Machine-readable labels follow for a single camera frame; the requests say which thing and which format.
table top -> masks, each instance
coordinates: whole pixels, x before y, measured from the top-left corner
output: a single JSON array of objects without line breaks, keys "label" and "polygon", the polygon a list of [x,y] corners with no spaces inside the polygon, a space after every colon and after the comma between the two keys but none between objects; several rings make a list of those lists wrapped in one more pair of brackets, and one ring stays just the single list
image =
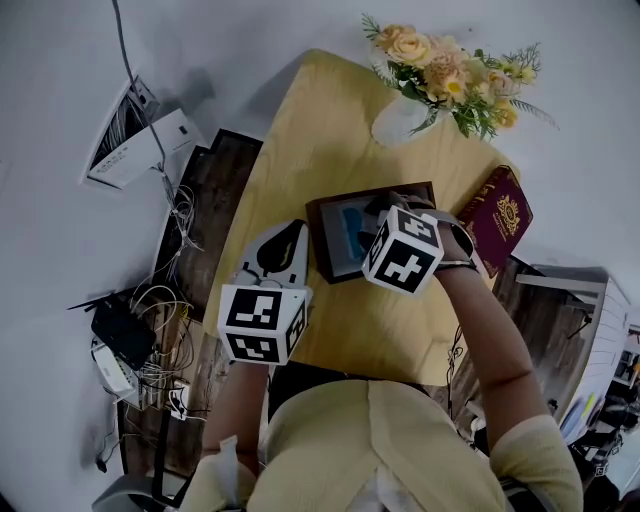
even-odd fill
[{"label": "table top", "polygon": [[[362,66],[319,50],[307,53],[233,220],[207,303],[207,333],[216,334],[221,287],[245,247],[276,224],[306,219],[312,199],[432,181],[437,207],[455,214],[496,166],[510,165],[519,174],[490,144],[460,134],[452,118],[410,143],[380,146],[371,125],[397,94]],[[329,285],[316,269],[312,247],[309,252],[307,284],[314,297],[293,360],[381,379],[446,383],[447,351],[458,324],[437,280],[420,298],[364,279]]]}]

forearm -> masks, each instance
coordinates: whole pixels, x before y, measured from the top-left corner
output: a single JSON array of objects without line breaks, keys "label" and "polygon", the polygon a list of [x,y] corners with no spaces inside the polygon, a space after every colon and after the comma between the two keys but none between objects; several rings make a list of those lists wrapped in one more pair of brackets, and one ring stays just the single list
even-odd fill
[{"label": "forearm", "polygon": [[513,426],[549,411],[524,340],[482,277],[466,268],[436,275],[460,322],[480,383],[493,446]]},{"label": "forearm", "polygon": [[257,448],[262,402],[269,366],[235,363],[218,394],[202,436],[202,456],[218,453],[220,441],[238,437],[236,452],[241,462],[257,474]]}]

shirt sleeve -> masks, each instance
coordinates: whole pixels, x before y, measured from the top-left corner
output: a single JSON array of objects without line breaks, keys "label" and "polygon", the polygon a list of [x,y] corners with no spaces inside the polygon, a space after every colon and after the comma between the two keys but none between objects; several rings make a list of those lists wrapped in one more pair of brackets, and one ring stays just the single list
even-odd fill
[{"label": "shirt sleeve", "polygon": [[549,416],[529,418],[504,434],[491,452],[499,479],[513,478],[545,494],[563,512],[581,512],[582,484],[560,429]]},{"label": "shirt sleeve", "polygon": [[[235,471],[235,499],[225,489],[225,472]],[[217,512],[235,506],[246,507],[249,496],[256,485],[256,477],[240,462],[228,464],[220,454],[203,458],[191,479],[180,512]]]}]

white cube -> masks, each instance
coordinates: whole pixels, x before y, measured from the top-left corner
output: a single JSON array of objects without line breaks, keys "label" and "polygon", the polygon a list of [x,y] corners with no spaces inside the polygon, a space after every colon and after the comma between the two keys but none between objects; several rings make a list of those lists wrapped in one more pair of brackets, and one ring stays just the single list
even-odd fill
[{"label": "white cube", "polygon": [[308,325],[305,289],[224,285],[218,333],[237,361],[286,364]]},{"label": "white cube", "polygon": [[367,281],[419,295],[442,260],[438,221],[392,206],[362,265]]}]

person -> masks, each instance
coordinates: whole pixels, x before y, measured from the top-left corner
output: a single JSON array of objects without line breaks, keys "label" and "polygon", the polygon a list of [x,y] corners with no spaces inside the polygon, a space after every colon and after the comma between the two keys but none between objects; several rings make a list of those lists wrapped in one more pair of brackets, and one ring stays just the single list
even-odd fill
[{"label": "person", "polygon": [[[468,259],[451,229],[439,230],[445,258]],[[414,387],[338,372],[341,378],[309,385],[322,381],[314,372],[324,370],[289,363],[270,389],[261,471],[269,369],[236,362],[209,413],[202,459],[180,510],[581,511],[577,469],[518,329],[477,271],[451,268],[435,276],[480,383],[488,464],[458,436],[445,411]],[[283,382],[289,367],[311,378]],[[304,391],[299,381],[306,382]],[[283,394],[285,400],[278,399]]]}]

